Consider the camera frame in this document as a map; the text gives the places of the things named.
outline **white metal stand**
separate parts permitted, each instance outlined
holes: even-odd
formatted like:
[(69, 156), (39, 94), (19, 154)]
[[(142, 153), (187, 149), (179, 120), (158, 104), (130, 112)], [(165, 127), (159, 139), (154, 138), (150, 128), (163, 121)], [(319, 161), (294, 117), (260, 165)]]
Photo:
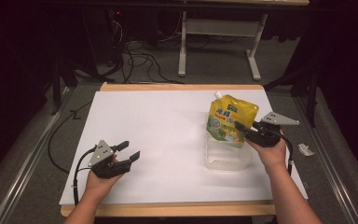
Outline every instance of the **white metal stand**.
[(254, 43), (252, 49), (246, 50), (246, 55), (251, 67), (253, 79), (261, 79), (255, 62), (255, 51), (260, 42), (260, 37), (263, 34), (267, 14), (263, 14), (260, 21), (195, 20), (188, 19), (186, 16), (186, 12), (182, 12), (182, 44), (179, 56), (179, 77), (186, 75), (186, 35), (195, 34), (252, 36)]

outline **gray carpet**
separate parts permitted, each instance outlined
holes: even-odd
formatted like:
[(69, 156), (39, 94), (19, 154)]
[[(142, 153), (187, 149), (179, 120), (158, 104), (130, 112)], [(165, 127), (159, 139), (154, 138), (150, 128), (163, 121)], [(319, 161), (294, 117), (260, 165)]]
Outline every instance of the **gray carpet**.
[[(148, 47), (147, 45), (138, 49), (138, 44), (131, 45), (131, 49), (137, 49), (144, 53), (151, 53), (156, 57), (161, 68), (161, 74), (167, 79), (178, 80), (183, 83), (200, 84), (266, 84), (271, 80), (280, 77), (290, 60), (296, 41), (279, 43), (276, 39), (262, 41), (256, 54), (256, 61), (260, 69), (262, 80), (254, 82), (251, 79), (250, 69), (244, 59), (243, 46), (249, 44), (249, 39), (233, 43), (213, 42), (205, 48), (202, 41), (193, 41), (189, 46), (194, 47), (187, 50), (187, 71), (186, 77), (177, 76), (177, 62), (179, 57), (178, 46), (158, 45), (158, 48)], [(158, 68), (154, 64), (147, 73), (148, 65), (142, 64), (145, 58), (135, 59), (135, 66), (130, 81), (150, 82), (152, 79), (162, 80), (158, 76)], [(130, 66), (125, 65), (125, 74), (130, 72)], [(120, 73), (112, 75), (117, 82), (124, 80)], [(70, 91), (67, 104), (62, 108), (62, 113), (56, 122), (56, 127), (68, 115), (70, 110), (78, 109), (83, 104), (92, 100), (101, 83), (93, 80), (79, 79), (80, 84), (77, 88)], [(320, 155), (304, 157), (296, 150), (296, 145), (304, 143), (315, 149), (317, 144), (310, 137), (310, 130), (307, 128), (306, 121), (301, 116), (301, 110), (296, 104), (296, 100), (286, 91), (287, 87), (281, 88), (283, 91), (270, 91), (268, 98), (273, 110), (284, 114), (293, 119), (299, 119), (299, 127), (284, 126), (285, 135), (292, 141), (295, 147), (295, 163), (302, 181), (306, 185), (309, 194), (309, 202), (317, 215), (324, 223), (351, 223), (346, 213), (342, 209), (342, 204), (337, 199), (336, 192), (332, 188), (331, 180), (327, 177), (322, 165)], [(13, 146), (7, 157), (0, 165), (0, 204), (7, 195), (7, 191), (12, 185), (17, 173), (19, 172), (26, 157), (33, 150), (40, 134), (48, 125), (52, 111), (51, 92), (47, 93), (49, 102), (45, 107), (34, 116), (33, 120), (24, 129), (18, 141)], [(86, 122), (90, 106), (85, 107), (77, 113), (80, 119), (68, 119), (57, 131), (51, 142), (51, 153), (55, 161), (65, 169), (69, 169), (74, 157), (76, 146), (83, 126)], [(347, 192), (351, 196), (356, 212), (358, 214), (358, 163), (352, 156), (350, 149), (346, 145), (345, 139), (339, 132), (334, 119), (329, 113), (328, 106), (324, 98), (318, 92), (318, 104), (316, 106), (316, 131), (321, 136), (321, 140), (330, 156), (337, 173), (342, 180)], [(43, 154), (34, 169), (34, 173), (26, 184), (26, 188), (21, 193), (17, 205), (8, 216), (7, 223), (62, 223), (64, 217), (61, 216), (58, 205), (61, 198), (62, 188), (67, 179), (67, 174), (55, 168), (48, 159), (47, 146), (43, 147)], [(265, 223), (271, 217), (253, 217), (253, 223)], [(246, 218), (236, 217), (233, 219), (216, 218), (214, 223), (246, 223)], [(116, 219), (112, 223), (204, 223), (210, 219), (183, 220), (175, 218), (153, 218), (153, 219)]]

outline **dark curtain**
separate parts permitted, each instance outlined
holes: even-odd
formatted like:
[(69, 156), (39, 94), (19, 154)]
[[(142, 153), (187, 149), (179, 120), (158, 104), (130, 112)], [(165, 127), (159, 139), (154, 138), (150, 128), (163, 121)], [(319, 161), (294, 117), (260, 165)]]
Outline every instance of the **dark curtain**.
[(305, 76), (291, 80), (296, 85), (317, 72), (318, 86), (358, 160), (358, 1), (321, 1), (319, 7), (338, 10), (312, 17), (285, 75), (307, 67)]
[(35, 13), (31, 3), (0, 1), (0, 162), (46, 102), (50, 58)]

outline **yellow pouch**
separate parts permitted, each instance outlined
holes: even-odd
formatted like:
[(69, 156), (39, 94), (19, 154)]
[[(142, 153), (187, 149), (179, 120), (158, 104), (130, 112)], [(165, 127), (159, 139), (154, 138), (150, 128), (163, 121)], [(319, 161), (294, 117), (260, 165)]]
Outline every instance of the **yellow pouch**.
[(206, 125), (207, 131), (218, 141), (244, 142), (245, 135), (234, 125), (238, 121), (247, 128), (252, 128), (258, 105), (224, 95), (217, 91), (216, 100), (211, 102), (211, 109)]

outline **metal rail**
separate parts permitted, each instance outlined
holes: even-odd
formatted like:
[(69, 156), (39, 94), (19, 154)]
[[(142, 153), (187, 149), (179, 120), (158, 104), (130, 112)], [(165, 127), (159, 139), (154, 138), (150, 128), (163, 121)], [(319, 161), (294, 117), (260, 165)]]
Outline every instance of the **metal rail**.
[[(73, 91), (70, 91), (69, 88), (64, 89), (62, 94), (63, 101), (61, 108), (63, 108), (63, 106), (68, 102), (68, 99), (70, 98), (72, 92)], [(36, 165), (38, 164), (40, 157), (43, 154), (43, 148), (46, 141), (50, 137), (52, 127), (54, 126), (60, 115), (61, 110), (59, 110), (53, 117), (51, 117), (48, 126), (42, 132), (36, 145), (34, 146), (34, 149), (29, 153), (29, 155), (25, 159), (24, 164), (20, 168), (19, 173), (17, 174), (10, 189), (8, 190), (5, 199), (0, 205), (0, 224), (7, 223), (10, 219), (10, 216), (13, 213), (17, 202), (19, 201), (22, 193), (24, 192), (25, 187), (31, 179), (34, 169), (36, 168)]]
[(296, 107), (300, 111), (300, 115), (302, 116), (303, 120), (305, 120), (305, 123), (307, 125), (308, 130), (310, 131), (310, 135), (314, 143), (316, 144), (316, 154), (318, 155), (318, 158), (321, 162), (322, 168), (324, 169), (327, 179), (329, 180), (330, 185), (334, 193), (336, 194), (337, 200), (339, 202), (339, 205), (341, 206), (345, 218), (348, 220), (348, 223), (358, 224), (358, 214), (351, 201), (351, 197), (348, 194), (345, 185), (341, 181), (341, 178), (339, 177), (336, 168), (334, 167), (334, 164), (331, 162), (330, 157), (326, 149), (324, 148), (324, 144), (322, 143), (318, 132), (308, 122), (306, 107), (304, 106), (303, 102), (299, 97), (293, 97), (293, 99)]

